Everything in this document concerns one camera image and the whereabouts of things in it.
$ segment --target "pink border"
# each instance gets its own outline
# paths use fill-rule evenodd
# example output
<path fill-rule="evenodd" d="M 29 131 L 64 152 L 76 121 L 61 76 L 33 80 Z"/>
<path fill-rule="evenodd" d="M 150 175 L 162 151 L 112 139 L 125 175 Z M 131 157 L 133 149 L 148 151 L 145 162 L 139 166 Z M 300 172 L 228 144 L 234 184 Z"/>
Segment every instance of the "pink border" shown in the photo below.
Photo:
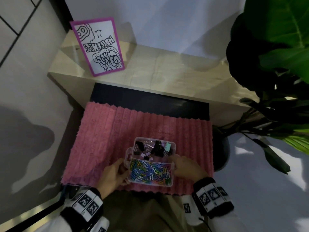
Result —
<path fill-rule="evenodd" d="M 105 22 L 105 21 L 112 21 L 112 24 L 113 24 L 113 29 L 114 29 L 114 34 L 115 34 L 115 38 L 116 38 L 116 42 L 117 42 L 117 46 L 118 46 L 118 50 L 119 50 L 119 55 L 120 55 L 120 59 L 121 59 L 121 63 L 122 63 L 122 68 L 118 68 L 118 69 L 115 69 L 115 70 L 111 70 L 111 71 L 107 71 L 107 72 L 101 72 L 101 73 L 98 73 L 98 74 L 95 74 L 93 69 L 92 69 L 92 66 L 90 64 L 90 61 L 86 55 L 86 52 L 84 50 L 84 47 L 83 47 L 83 44 L 81 43 L 80 39 L 79 39 L 79 36 L 77 34 L 77 31 L 75 29 L 75 25 L 81 25 L 81 24 L 85 24 L 85 23 L 96 23 L 96 22 Z M 92 73 L 93 76 L 101 76 L 101 75 L 104 75 L 104 74 L 107 74 L 107 73 L 112 73 L 112 72 L 116 72 L 116 71 L 121 71 L 121 70 L 124 70 L 125 69 L 125 64 L 123 63 L 123 59 L 122 59 L 122 54 L 121 54 L 121 49 L 120 49 L 120 45 L 119 45 L 119 40 L 118 40 L 118 35 L 117 35 L 117 32 L 116 32 L 116 26 L 115 26 L 115 22 L 114 22 L 114 18 L 113 17 L 109 17 L 109 18 L 99 18 L 99 19 L 90 19 L 90 20 L 82 20 L 82 21 L 71 21 L 70 22 L 71 24 L 71 27 L 74 31 L 74 34 L 78 40 L 78 43 L 83 51 L 83 54 L 86 58 L 86 61 L 89 65 L 89 68 L 90 68 L 90 71 Z"/>

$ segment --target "black cable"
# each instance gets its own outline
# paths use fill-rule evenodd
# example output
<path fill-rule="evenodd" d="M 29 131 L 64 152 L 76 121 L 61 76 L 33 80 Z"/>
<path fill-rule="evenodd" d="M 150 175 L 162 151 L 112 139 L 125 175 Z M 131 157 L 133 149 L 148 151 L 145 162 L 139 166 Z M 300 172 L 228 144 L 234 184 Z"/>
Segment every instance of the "black cable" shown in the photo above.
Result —
<path fill-rule="evenodd" d="M 209 228 L 210 232 L 212 232 L 212 231 L 211 231 L 211 228 L 209 227 L 209 225 L 207 224 L 207 222 L 205 222 L 205 220 L 203 220 L 203 219 L 200 218 L 200 217 L 199 217 L 199 220 L 201 220 L 202 222 L 204 222 L 204 223 L 207 225 L 207 227 Z"/>

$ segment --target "white wall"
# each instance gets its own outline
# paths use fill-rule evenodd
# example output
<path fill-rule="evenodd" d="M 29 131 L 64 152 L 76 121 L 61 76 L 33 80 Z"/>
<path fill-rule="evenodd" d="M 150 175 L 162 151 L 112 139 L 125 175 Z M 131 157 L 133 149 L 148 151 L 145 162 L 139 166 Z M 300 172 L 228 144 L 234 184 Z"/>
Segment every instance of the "white wall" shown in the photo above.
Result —
<path fill-rule="evenodd" d="M 309 231 L 309 155 L 269 138 L 272 149 L 291 167 L 285 175 L 272 168 L 262 148 L 242 134 L 228 139 L 230 160 L 214 179 L 231 196 L 248 230 Z"/>
<path fill-rule="evenodd" d="M 225 57 L 244 0 L 65 0 L 74 20 L 113 16 L 119 40 L 213 59 Z"/>
<path fill-rule="evenodd" d="M 48 0 L 35 5 L 0 0 L 0 224 L 58 193 L 69 154 L 60 143 L 73 108 L 47 77 L 66 33 Z"/>

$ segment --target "clear plastic organizer box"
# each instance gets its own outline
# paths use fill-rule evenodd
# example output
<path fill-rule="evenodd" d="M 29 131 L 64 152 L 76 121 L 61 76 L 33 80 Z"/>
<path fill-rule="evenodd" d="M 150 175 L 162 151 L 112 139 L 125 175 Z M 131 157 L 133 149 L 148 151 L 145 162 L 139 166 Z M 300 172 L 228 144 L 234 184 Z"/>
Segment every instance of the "clear plastic organizer box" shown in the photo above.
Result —
<path fill-rule="evenodd" d="M 131 171 L 128 180 L 151 186 L 171 187 L 175 165 L 168 156 L 175 155 L 176 144 L 165 140 L 137 137 L 126 151 L 124 165 Z"/>

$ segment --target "white floor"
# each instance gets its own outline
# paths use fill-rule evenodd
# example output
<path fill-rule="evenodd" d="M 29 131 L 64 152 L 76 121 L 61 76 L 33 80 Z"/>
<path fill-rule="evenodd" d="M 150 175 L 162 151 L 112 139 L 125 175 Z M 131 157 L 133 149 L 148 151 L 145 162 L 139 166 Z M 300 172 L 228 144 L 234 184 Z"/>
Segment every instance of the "white floor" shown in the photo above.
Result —
<path fill-rule="evenodd" d="M 285 175 L 273 169 L 263 150 L 242 134 L 228 139 L 230 160 L 214 178 L 233 199 L 248 230 L 309 231 L 309 156 L 269 138 L 272 149 L 291 167 Z"/>

